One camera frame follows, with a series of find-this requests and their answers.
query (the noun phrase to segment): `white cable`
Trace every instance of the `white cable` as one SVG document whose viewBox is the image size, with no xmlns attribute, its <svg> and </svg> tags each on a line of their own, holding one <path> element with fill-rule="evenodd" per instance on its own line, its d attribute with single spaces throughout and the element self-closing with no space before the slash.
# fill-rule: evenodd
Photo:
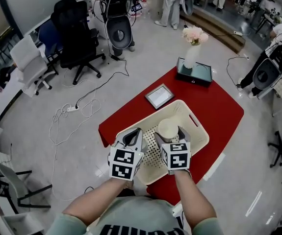
<svg viewBox="0 0 282 235">
<path fill-rule="evenodd" d="M 85 79 L 85 80 L 80 81 L 77 85 L 79 85 L 79 84 L 82 83 L 83 81 L 93 82 L 93 81 L 90 81 L 90 80 Z M 77 85 L 66 86 L 66 85 L 64 85 L 64 84 L 62 84 L 62 85 L 65 86 L 65 87 L 68 87 L 68 88 L 77 86 Z M 96 96 L 96 90 L 94 91 L 94 96 L 93 96 L 92 100 L 90 100 L 87 104 L 85 104 L 85 105 L 80 109 L 81 114 L 82 114 L 85 118 L 87 118 L 87 119 L 84 120 L 82 123 L 80 123 L 79 126 L 77 127 L 77 129 L 75 129 L 75 130 L 67 137 L 67 139 L 65 139 L 65 140 L 63 140 L 63 141 L 61 141 L 61 142 L 58 142 L 58 135 L 59 135 L 59 119 L 60 119 L 61 116 L 63 116 L 64 118 L 66 118 L 66 117 L 68 116 L 68 111 L 65 109 L 65 107 L 66 107 L 67 105 L 70 105 L 70 106 L 71 106 L 71 104 L 70 104 L 70 103 L 66 103 L 66 104 L 65 104 L 64 106 L 62 106 L 61 108 L 57 109 L 55 115 L 52 117 L 51 126 L 50 126 L 50 128 L 49 128 L 49 138 L 50 138 L 50 140 L 52 141 L 52 143 L 55 145 L 55 153 L 54 153 L 53 170 L 52 170 L 52 176 L 51 176 L 51 184 L 52 184 L 52 189 L 51 189 L 51 190 L 52 190 L 52 194 L 54 195 L 54 197 L 55 197 L 57 200 L 61 200 L 61 201 L 71 201 L 71 200 L 74 200 L 74 199 L 76 199 L 77 197 L 79 197 L 79 196 L 77 196 L 77 197 L 74 197 L 74 198 L 71 198 L 71 199 L 59 199 L 59 198 L 54 194 L 53 176 L 54 176 L 54 168 L 55 168 L 56 157 L 57 157 L 57 148 L 58 148 L 58 145 L 60 145 L 60 144 L 62 144 L 62 143 L 64 143 L 64 142 L 66 142 L 66 141 L 71 137 L 71 135 L 72 135 L 74 132 L 76 132 L 76 131 L 80 128 L 80 126 L 81 126 L 82 124 L 84 124 L 86 121 L 88 121 L 92 115 L 94 115 L 97 111 L 99 111 L 99 110 L 102 108 L 101 102 L 100 102 L 98 99 L 95 99 L 95 96 Z M 94 101 L 98 101 L 99 104 L 100 104 L 100 107 L 99 107 L 98 110 L 96 110 L 96 111 L 93 112 L 93 102 L 94 102 Z M 91 114 L 90 114 L 89 116 L 86 116 L 86 115 L 83 113 L 83 109 L 84 109 L 86 106 L 88 106 L 89 104 L 91 104 Z M 51 138 L 51 128 L 52 128 L 52 126 L 53 126 L 54 123 L 57 123 L 57 136 L 56 136 L 56 140 L 55 140 L 55 141 Z"/>
</svg>

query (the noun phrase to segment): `picture frame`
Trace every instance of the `picture frame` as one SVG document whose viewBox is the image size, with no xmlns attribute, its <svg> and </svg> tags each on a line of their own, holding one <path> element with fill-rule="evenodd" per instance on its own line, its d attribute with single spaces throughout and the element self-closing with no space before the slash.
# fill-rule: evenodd
<svg viewBox="0 0 282 235">
<path fill-rule="evenodd" d="M 145 95 L 145 98 L 153 105 L 153 107 L 157 110 L 162 105 L 167 103 L 170 99 L 172 99 L 175 95 L 167 88 L 166 85 L 161 84 L 150 93 Z"/>
</svg>

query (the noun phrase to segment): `white vase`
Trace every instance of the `white vase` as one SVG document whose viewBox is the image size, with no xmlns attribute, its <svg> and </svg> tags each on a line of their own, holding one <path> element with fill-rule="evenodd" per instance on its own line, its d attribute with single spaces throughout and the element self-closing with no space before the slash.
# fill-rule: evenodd
<svg viewBox="0 0 282 235">
<path fill-rule="evenodd" d="M 196 59 L 200 55 L 201 45 L 193 45 L 188 49 L 185 55 L 184 66 L 187 69 L 192 69 L 196 62 Z"/>
</svg>

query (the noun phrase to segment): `red tablecloth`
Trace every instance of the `red tablecloth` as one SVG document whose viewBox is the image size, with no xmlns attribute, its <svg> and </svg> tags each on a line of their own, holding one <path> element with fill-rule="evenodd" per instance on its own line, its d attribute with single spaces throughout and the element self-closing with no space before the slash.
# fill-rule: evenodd
<svg viewBox="0 0 282 235">
<path fill-rule="evenodd" d="M 223 151 L 244 114 L 243 109 L 215 81 L 208 88 L 175 79 L 173 68 L 155 81 L 99 126 L 103 144 L 113 144 L 118 132 L 142 120 L 156 110 L 144 97 L 161 84 L 175 95 L 168 103 L 181 99 L 198 118 L 209 135 L 209 143 L 192 157 L 190 171 L 194 182 L 199 182 Z M 179 194 L 174 176 L 166 175 L 149 185 L 147 192 L 171 204 L 176 204 Z"/>
</svg>

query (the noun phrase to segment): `basket handle hole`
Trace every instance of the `basket handle hole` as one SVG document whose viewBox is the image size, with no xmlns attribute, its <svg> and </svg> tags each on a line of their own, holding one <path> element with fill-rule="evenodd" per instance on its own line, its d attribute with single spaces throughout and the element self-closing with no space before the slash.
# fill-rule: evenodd
<svg viewBox="0 0 282 235">
<path fill-rule="evenodd" d="M 191 115 L 189 115 L 189 117 L 191 118 L 192 122 L 195 124 L 196 127 L 198 127 L 198 125 L 196 124 L 196 122 L 194 121 L 194 119 L 192 118 Z"/>
</svg>

